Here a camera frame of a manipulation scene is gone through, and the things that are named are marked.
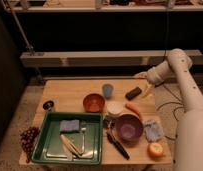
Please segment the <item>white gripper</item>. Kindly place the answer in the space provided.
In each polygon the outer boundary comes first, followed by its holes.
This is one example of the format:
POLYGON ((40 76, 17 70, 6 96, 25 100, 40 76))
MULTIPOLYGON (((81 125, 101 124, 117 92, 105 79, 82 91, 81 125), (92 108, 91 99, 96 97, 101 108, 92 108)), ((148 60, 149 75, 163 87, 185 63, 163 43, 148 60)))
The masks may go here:
POLYGON ((149 83, 146 84, 143 91, 143 98, 146 98, 155 88, 154 85, 160 85, 169 76, 170 69, 166 64, 160 64, 156 67, 152 67, 147 72, 139 72, 133 77, 137 79, 146 79, 149 83))

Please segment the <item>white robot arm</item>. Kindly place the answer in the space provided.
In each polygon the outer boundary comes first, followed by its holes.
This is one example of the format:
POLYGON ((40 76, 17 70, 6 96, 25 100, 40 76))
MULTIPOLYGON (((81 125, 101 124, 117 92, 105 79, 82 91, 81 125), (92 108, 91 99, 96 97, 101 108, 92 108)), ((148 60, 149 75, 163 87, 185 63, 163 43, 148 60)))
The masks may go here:
POLYGON ((203 171, 203 95, 189 71, 191 66, 184 50, 173 49, 162 63, 135 75, 153 85, 176 76, 185 113, 176 130, 173 171, 203 171))

